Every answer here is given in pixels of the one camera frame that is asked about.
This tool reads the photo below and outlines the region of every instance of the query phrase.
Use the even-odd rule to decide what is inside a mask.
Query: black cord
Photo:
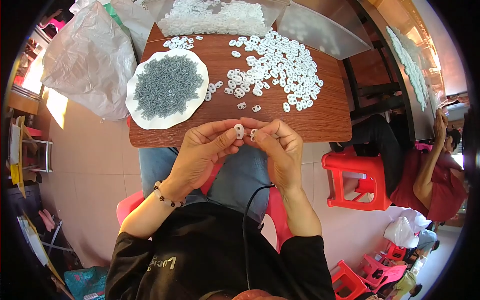
[[[245,213],[243,214],[243,220],[242,220],[242,224],[241,224],[241,230],[242,230],[242,233],[243,233],[243,245],[245,246],[245,272],[247,273],[247,287],[248,287],[249,290],[250,290],[250,277],[249,277],[250,269],[249,269],[249,266],[248,266],[248,246],[247,246],[247,236],[246,236],[246,234],[245,234],[245,220],[247,219],[248,209],[250,208],[250,205],[252,204],[252,201],[253,201],[253,198],[255,197],[255,195],[256,195],[260,190],[272,188],[272,187],[274,187],[274,186],[275,186],[275,185],[271,184],[271,185],[265,185],[265,186],[262,186],[262,187],[258,188],[258,189],[253,193],[253,195],[250,197],[250,200],[249,200],[248,203],[247,203],[247,208],[245,209]]]

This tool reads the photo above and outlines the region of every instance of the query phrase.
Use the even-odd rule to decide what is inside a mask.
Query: red shirt
[[[415,209],[428,220],[447,221],[455,216],[467,198],[462,182],[450,171],[450,168],[457,170],[462,168],[450,154],[440,154],[433,169],[432,202],[430,209],[427,209],[413,193],[413,184],[427,155],[420,150],[409,150],[405,155],[402,179],[390,200],[397,206]]]

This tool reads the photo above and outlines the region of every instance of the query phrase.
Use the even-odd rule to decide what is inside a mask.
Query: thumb
[[[282,145],[263,131],[257,130],[255,132],[255,141],[259,145],[260,149],[265,151],[275,162],[281,162],[286,159],[288,154],[283,150]]]
[[[213,141],[205,144],[205,149],[208,154],[213,155],[228,148],[236,139],[237,132],[235,131],[235,128],[230,128],[216,137]]]

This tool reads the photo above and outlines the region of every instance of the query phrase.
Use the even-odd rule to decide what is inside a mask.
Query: tiled floor
[[[100,117],[68,102],[63,129],[51,120],[52,167],[40,184],[44,206],[63,220],[63,232],[85,267],[109,263],[119,225],[119,201],[141,189],[137,149],[125,121]],[[328,143],[305,144],[303,187],[323,227],[325,254],[332,268],[340,259],[353,265],[378,247],[386,225],[401,208],[363,212],[327,207],[329,191],[322,155]]]

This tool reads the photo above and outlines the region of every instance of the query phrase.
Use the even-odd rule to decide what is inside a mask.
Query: man in red shirt
[[[398,131],[392,130],[398,127],[389,125],[381,115],[353,125],[350,141],[330,145],[339,152],[346,146],[370,142],[382,157],[390,200],[397,206],[419,211],[429,220],[446,221],[458,212],[468,196],[461,166],[445,151],[456,147],[452,139],[445,141],[447,124],[447,117],[438,109],[433,125],[435,143],[427,154],[411,149],[398,138]]]

